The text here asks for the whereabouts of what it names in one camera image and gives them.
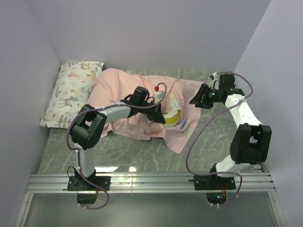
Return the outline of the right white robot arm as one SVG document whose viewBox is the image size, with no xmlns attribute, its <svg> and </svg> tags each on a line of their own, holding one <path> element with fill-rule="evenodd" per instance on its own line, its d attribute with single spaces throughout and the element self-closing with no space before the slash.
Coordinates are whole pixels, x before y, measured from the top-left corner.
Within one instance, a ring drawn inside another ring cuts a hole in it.
<svg viewBox="0 0 303 227">
<path fill-rule="evenodd" d="M 202 84 L 190 101 L 203 109 L 211 109 L 214 103 L 224 104 L 225 109 L 220 113 L 229 111 L 237 127 L 229 155 L 209 173 L 208 182 L 214 189 L 221 188 L 226 177 L 236 175 L 241 169 L 265 162 L 272 135 L 271 127 L 257 119 L 246 101 L 253 94 L 252 85 L 246 95 L 235 86 L 235 77 L 243 78 L 235 72 L 214 73 L 210 84 Z"/>
</svg>

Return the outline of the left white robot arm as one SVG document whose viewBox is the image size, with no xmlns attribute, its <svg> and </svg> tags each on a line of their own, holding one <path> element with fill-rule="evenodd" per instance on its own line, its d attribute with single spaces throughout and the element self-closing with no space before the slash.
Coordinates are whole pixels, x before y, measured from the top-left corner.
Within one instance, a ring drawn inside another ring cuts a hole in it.
<svg viewBox="0 0 303 227">
<path fill-rule="evenodd" d="M 127 119 L 137 114 L 143 114 L 151 122 L 165 123 L 161 113 L 161 103 L 167 89 L 155 87 L 155 98 L 148 89 L 138 86 L 132 94 L 127 95 L 119 102 L 103 107 L 84 105 L 69 125 L 66 142 L 70 150 L 75 151 L 77 166 L 74 169 L 74 179 L 71 184 L 82 190 L 99 188 L 96 182 L 94 165 L 94 147 L 100 140 L 106 124 L 120 119 Z"/>
</svg>

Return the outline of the cream yellow-edged pillow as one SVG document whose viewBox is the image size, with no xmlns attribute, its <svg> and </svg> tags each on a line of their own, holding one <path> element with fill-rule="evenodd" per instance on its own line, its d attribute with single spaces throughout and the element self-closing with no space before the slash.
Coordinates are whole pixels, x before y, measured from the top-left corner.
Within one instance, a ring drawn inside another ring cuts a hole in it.
<svg viewBox="0 0 303 227">
<path fill-rule="evenodd" d="M 166 102 L 166 108 L 163 113 L 165 120 L 165 128 L 171 128 L 178 124 L 180 120 L 181 102 L 178 97 L 170 92 L 168 100 Z"/>
</svg>

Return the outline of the pink pillowcase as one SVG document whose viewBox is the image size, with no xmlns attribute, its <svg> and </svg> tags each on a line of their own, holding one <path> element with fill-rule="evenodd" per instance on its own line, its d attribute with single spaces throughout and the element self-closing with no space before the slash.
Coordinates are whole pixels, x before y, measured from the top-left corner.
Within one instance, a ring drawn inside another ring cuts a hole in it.
<svg viewBox="0 0 303 227">
<path fill-rule="evenodd" d="M 159 90 L 167 90 L 158 110 L 165 113 L 176 103 L 174 109 L 179 112 L 179 120 L 173 127 L 151 122 L 146 115 L 138 112 L 130 118 L 105 124 L 101 137 L 106 137 L 112 131 L 135 140 L 163 138 L 170 150 L 180 154 L 200 120 L 200 109 L 189 102 L 201 85 L 200 81 L 156 75 L 140 76 L 113 68 L 98 70 L 89 88 L 88 104 L 103 107 L 125 101 L 129 105 L 146 106 L 146 99 L 152 96 L 156 86 Z"/>
</svg>

